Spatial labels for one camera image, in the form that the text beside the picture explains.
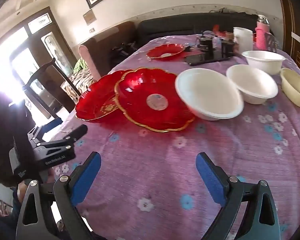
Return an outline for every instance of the white plastic container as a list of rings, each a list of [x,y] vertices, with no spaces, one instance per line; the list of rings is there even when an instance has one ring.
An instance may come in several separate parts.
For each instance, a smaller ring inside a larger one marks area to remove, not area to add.
[[[233,28],[234,41],[239,45],[239,53],[253,50],[253,31],[241,27]]]
[[[263,50],[251,50],[242,53],[250,66],[263,70],[270,75],[280,73],[284,56]]]
[[[300,75],[289,68],[283,68],[280,76],[283,92],[292,103],[300,107]]]
[[[239,90],[230,79],[216,71],[188,69],[178,75],[175,87],[190,111],[202,119],[230,119],[243,110]]]
[[[266,72],[249,65],[234,65],[227,69],[226,76],[241,91],[243,100],[259,105],[278,94],[278,85]]]

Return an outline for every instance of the table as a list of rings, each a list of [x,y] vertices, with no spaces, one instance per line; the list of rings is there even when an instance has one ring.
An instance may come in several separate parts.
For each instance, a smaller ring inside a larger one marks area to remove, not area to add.
[[[196,35],[155,39],[116,70],[138,67],[162,68],[180,73],[189,68],[181,61],[149,61],[149,49],[163,43],[195,43]],[[284,67],[298,73],[293,60]],[[246,64],[241,57],[198,67],[226,73],[228,67]],[[111,239],[201,239],[220,206],[215,204],[195,167],[196,155],[206,152],[230,176],[241,181],[268,181],[278,210],[282,239],[300,224],[300,108],[282,92],[263,105],[245,103],[236,118],[216,122],[196,119],[185,130],[156,133],[124,117],[114,125],[91,124],[72,112],[54,139],[64,137],[82,123],[88,133],[76,143],[76,159],[54,168],[56,178],[69,175],[92,151],[101,154],[102,165],[86,199],[78,205],[98,235]],[[243,206],[231,229],[233,239]]]

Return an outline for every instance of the pink thermos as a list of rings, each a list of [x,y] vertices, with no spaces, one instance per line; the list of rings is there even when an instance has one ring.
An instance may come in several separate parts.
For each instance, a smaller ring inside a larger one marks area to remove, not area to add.
[[[256,46],[258,49],[266,49],[265,33],[270,32],[270,24],[266,16],[259,14],[256,27]]]

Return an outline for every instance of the screw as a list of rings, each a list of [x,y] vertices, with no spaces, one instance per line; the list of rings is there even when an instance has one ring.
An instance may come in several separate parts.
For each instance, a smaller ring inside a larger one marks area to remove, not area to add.
[[[61,182],[66,182],[68,180],[68,176],[61,176],[60,181]]]
[[[38,182],[37,182],[36,180],[32,180],[32,181],[30,182],[30,185],[31,185],[31,186],[35,186],[35,185],[37,185],[37,183],[38,183]]]
[[[260,184],[264,187],[268,186],[268,183],[265,180],[260,180]]]
[[[238,182],[238,178],[235,177],[235,176],[231,176],[230,181],[233,182],[233,183],[236,183],[236,182]]]

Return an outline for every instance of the red plate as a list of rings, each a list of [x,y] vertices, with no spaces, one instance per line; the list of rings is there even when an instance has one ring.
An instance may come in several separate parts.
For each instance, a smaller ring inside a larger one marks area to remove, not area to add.
[[[97,123],[104,116],[118,109],[114,102],[114,86],[129,70],[119,70],[108,74],[93,83],[79,98],[75,106],[76,117]]]
[[[179,98],[175,79],[158,68],[127,72],[114,88],[115,102],[131,122],[151,131],[183,130],[194,115]]]
[[[164,59],[172,57],[185,50],[185,46],[181,44],[164,44],[148,51],[147,56],[149,58]]]

